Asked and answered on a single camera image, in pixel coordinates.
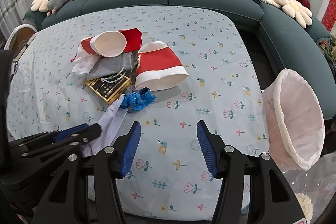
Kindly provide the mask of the white paper sheet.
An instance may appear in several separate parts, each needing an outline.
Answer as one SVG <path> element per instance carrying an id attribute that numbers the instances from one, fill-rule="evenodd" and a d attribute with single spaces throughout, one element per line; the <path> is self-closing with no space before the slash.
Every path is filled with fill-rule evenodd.
<path id="1" fill-rule="evenodd" d="M 121 107 L 124 96 L 124 94 L 121 94 L 120 97 L 108 107 L 107 111 L 98 121 L 101 127 L 101 134 L 93 141 L 84 145 L 84 157 L 96 155 L 103 148 L 112 144 L 127 114 L 127 109 Z"/>

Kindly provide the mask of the grey drawstring pouch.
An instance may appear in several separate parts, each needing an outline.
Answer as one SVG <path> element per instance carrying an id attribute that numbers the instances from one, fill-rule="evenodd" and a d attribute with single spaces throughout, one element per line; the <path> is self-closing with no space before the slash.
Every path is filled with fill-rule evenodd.
<path id="1" fill-rule="evenodd" d="M 117 57 L 101 58 L 91 69 L 86 80 L 100 79 L 104 83 L 116 83 L 124 76 L 135 75 L 138 52 L 122 53 Z"/>

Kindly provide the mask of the white lined trash bin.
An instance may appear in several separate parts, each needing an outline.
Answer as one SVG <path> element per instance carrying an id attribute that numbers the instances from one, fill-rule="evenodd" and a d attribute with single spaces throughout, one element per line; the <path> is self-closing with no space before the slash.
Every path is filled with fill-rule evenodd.
<path id="1" fill-rule="evenodd" d="M 262 97 L 272 159 L 281 170 L 309 170 L 319 160 L 325 140 L 314 90 L 296 71 L 283 69 Z"/>

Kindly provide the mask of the blue crumpled shoe cover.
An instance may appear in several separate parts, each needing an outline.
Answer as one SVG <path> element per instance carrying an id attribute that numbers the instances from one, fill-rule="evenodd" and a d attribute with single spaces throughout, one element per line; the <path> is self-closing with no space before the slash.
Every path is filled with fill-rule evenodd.
<path id="1" fill-rule="evenodd" d="M 155 99 L 156 96 L 151 93 L 149 88 L 142 88 L 140 91 L 125 94 L 120 108 L 140 111 L 154 102 Z"/>

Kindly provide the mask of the floral light blue tablecloth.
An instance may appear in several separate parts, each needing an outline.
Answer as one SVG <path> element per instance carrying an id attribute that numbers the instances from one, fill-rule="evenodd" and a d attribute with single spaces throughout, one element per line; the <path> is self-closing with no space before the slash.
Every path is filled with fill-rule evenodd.
<path id="1" fill-rule="evenodd" d="M 209 220 L 221 181 L 208 172 L 196 126 L 240 152 L 269 151 L 263 98 L 234 23 L 210 10 L 177 6 L 111 9 L 66 20 L 38 32 L 10 85 L 7 126 L 19 139 L 43 131 L 94 124 L 107 104 L 72 72 L 80 40 L 104 31 L 138 28 L 142 42 L 164 42 L 188 77 L 157 91 L 149 106 L 127 113 L 119 134 L 141 124 L 131 172 L 117 183 L 127 213 L 173 221 Z"/>

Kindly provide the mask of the black gold box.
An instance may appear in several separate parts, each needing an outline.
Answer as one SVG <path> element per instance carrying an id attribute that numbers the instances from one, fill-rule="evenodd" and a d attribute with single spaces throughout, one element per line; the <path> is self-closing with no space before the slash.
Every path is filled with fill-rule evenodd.
<path id="1" fill-rule="evenodd" d="M 111 105 L 130 87 L 131 80 L 123 76 L 120 80 L 113 80 L 112 83 L 104 82 L 102 79 L 86 80 L 84 83 L 105 103 Z"/>

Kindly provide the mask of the white crumpled tissue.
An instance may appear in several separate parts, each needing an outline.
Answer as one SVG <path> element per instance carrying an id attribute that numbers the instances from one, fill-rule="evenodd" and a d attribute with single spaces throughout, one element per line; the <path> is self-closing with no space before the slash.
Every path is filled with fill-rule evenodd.
<path id="1" fill-rule="evenodd" d="M 72 73 L 78 76 L 87 75 L 101 57 L 99 55 L 90 55 L 86 53 L 79 44 L 76 56 L 71 60 L 73 64 Z"/>

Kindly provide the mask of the red white paper bucket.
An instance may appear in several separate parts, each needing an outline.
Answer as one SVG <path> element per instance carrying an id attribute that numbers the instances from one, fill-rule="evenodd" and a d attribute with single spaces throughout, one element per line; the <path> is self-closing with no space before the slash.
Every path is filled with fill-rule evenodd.
<path id="1" fill-rule="evenodd" d="M 146 43 L 138 51 L 135 90 L 170 89 L 188 76 L 177 55 L 164 42 Z"/>

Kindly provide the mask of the red white paper cup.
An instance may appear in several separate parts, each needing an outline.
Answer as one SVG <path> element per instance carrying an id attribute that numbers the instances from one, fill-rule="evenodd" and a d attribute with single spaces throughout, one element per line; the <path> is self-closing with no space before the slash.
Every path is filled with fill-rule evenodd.
<path id="1" fill-rule="evenodd" d="M 89 55 L 117 57 L 127 44 L 125 36 L 119 31 L 106 31 L 91 38 L 82 39 L 80 46 Z"/>

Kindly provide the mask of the round wooden side chair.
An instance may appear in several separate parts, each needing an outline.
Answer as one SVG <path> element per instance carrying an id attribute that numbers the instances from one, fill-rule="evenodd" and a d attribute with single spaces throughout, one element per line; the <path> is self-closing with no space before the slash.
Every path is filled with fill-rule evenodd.
<path id="1" fill-rule="evenodd" d="M 5 51 L 14 53 L 13 61 L 18 61 L 21 58 L 37 32 L 37 29 L 30 24 L 22 24 L 13 30 L 4 47 Z"/>

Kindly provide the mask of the cream fluffy stool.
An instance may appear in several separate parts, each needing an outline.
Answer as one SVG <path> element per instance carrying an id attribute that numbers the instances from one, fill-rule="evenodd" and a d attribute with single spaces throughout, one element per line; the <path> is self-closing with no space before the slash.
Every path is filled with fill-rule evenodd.
<path id="1" fill-rule="evenodd" d="M 301 206 L 301 209 L 305 215 L 307 224 L 311 223 L 311 220 L 313 218 L 313 203 L 311 201 L 311 198 L 304 194 L 304 193 L 295 193 L 295 196 Z"/>

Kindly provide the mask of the red paper box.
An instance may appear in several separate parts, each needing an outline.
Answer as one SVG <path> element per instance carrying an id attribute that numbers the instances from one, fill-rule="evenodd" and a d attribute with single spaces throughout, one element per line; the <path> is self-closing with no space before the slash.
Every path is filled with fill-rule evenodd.
<path id="1" fill-rule="evenodd" d="M 119 30 L 126 38 L 126 46 L 122 53 L 138 51 L 142 46 L 142 32 L 138 28 Z"/>

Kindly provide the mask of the potted flower plant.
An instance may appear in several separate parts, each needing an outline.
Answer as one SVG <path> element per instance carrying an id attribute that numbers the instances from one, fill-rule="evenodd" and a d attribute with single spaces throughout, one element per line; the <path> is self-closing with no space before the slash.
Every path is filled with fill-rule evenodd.
<path id="1" fill-rule="evenodd" d="M 328 38 L 320 39 L 317 44 L 335 76 L 335 36 L 330 35 Z"/>

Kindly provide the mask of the white flower pillow lower right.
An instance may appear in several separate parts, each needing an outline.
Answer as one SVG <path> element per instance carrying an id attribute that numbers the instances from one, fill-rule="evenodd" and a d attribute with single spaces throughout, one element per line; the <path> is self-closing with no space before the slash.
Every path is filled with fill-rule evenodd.
<path id="1" fill-rule="evenodd" d="M 295 19 L 296 22 L 302 27 L 306 28 L 313 24 L 312 12 L 298 1 L 295 0 L 275 0 L 281 7 L 286 15 Z"/>

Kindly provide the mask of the red wall decoration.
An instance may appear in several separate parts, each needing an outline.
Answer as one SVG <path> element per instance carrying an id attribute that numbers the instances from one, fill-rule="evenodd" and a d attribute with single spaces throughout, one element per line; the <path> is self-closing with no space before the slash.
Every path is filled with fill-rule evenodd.
<path id="1" fill-rule="evenodd" d="M 336 21 L 336 0 L 329 0 L 329 4 L 322 18 L 322 24 L 328 31 L 333 29 Z"/>

